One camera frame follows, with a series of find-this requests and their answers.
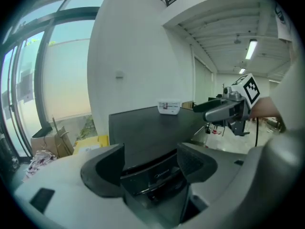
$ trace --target wire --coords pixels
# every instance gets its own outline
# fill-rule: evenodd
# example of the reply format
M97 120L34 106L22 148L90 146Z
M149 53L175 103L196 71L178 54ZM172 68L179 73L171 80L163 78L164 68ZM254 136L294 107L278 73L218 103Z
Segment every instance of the wire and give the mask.
M258 118L256 118L256 140L255 140L255 146L257 146L257 140L258 140Z

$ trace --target window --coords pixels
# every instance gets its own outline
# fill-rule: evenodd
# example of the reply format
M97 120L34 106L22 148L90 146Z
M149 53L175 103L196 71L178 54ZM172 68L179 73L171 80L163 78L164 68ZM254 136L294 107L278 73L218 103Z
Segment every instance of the window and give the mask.
M4 117L4 124L6 129L10 135L10 139L12 144L14 145L16 151L20 156L26 156L22 145L19 140L21 140L21 136L17 131L17 123L15 120L14 114L11 112L11 91L10 91L10 84L11 84L11 67L13 64L13 60L15 57L15 53L17 51L17 47L14 50L10 50L4 57L4 63L2 66L1 72L1 102L2 102L2 111Z
M21 125L26 137L31 137L41 129L34 95L34 72L38 49L44 32L23 41L17 64L16 95Z
M55 13L58 10L58 8L61 6L62 3L63 3L63 0L53 2L53 3L47 4L45 6L42 6L41 8L36 9L33 12L27 14L26 16L21 18L21 20L19 21L14 33L18 30L18 28L21 25L26 25L26 24L28 24L29 22L31 22L35 19L39 19L39 18L41 18L43 16L46 16L50 13Z
M47 48L42 80L48 121L91 113L87 58L94 21L56 25Z
M81 7L100 7L104 0L71 0L67 9L81 8Z
M94 21L74 21L56 25L50 43L60 43L91 37Z

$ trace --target black panel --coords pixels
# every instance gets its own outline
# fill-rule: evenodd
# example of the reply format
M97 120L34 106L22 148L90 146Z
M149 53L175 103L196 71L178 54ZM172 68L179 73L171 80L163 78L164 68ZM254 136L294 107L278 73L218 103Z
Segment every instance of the black panel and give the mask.
M124 145L117 145L88 160L81 168L81 179L100 197L122 197L120 179L124 164Z
M31 199L30 204L43 214L54 193L54 190L41 188Z
M201 203L200 207L204 207L204 208L203 209L198 208L198 206L196 206L194 204L194 202L193 202L194 200L200 201L200 203ZM194 216L198 215L201 211L203 211L207 207L208 206L202 200L200 200L199 197L192 196L192 198L189 199L187 204L186 204L185 213L183 214L183 217L181 218L181 222L180 223L187 222L188 220L190 220Z
M205 123L201 113L183 108L178 115L160 114L157 107L111 114L109 141L111 145L124 143L125 171L172 152L177 143L191 139Z
M154 159L154 160L152 160L152 161L150 161L146 164L124 170L124 171L122 171L122 177L131 175L131 174L135 174L135 173L139 173L143 170L149 169L149 168L159 164L160 162L172 157L175 154L177 154L177 149L174 149L173 151L167 153L166 155L163 155L162 157Z
M238 159L238 160L236 160L236 161L234 162L234 164L237 164L237 165L239 165L239 166L242 166L242 165L244 164L244 161Z
M178 144L178 164L189 183L204 182L217 170L217 162L184 144Z
M234 116L234 108L230 108L229 109L229 115L230 116Z
M171 179L170 182L166 182L164 186L161 186L154 191L150 191L146 195L153 205L176 196L185 188L186 185L186 179L184 178L183 174L179 172L179 174Z
M160 163L142 170L138 173L122 176L123 187L133 195L148 193L163 186L181 173L177 163L177 155L174 154Z
M221 105L221 100L220 99L214 99L214 100L210 100L208 102L205 102L203 104L199 104L194 106L193 111L195 113L203 113L203 112L207 112L211 109L214 109L218 106Z

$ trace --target fluorescent light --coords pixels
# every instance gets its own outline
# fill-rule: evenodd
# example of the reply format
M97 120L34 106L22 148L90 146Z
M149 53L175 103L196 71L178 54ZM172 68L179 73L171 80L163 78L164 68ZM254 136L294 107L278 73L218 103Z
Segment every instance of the fluorescent light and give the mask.
M242 74L244 73L245 70L246 70L245 68L241 68L239 73Z
M257 40L250 40L250 44L249 44L249 48L248 48L248 52L246 55L246 59L251 59L252 54L254 53L254 50L256 48L257 45Z
M281 83L281 82L277 82L277 81L274 81L274 80L269 80L270 82L275 82L275 83Z

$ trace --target glass door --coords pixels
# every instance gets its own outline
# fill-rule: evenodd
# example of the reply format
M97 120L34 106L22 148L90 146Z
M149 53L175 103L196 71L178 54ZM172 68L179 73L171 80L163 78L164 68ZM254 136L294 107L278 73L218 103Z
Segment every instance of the glass door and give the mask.
M13 100L16 99L16 119L28 146L31 146L31 137L41 129L34 94L34 73L43 34L44 32L40 32L23 41L14 69L15 79L12 82L15 91L12 97Z
M14 62L17 46L10 50L4 56L4 62L1 70L1 107L4 119L4 124L10 136L10 140L15 147L20 157L29 156L29 152L25 147L22 138L17 131L17 123L15 116L12 112L12 99L11 99L11 69Z
M195 58L195 103L206 102L205 98L205 66Z

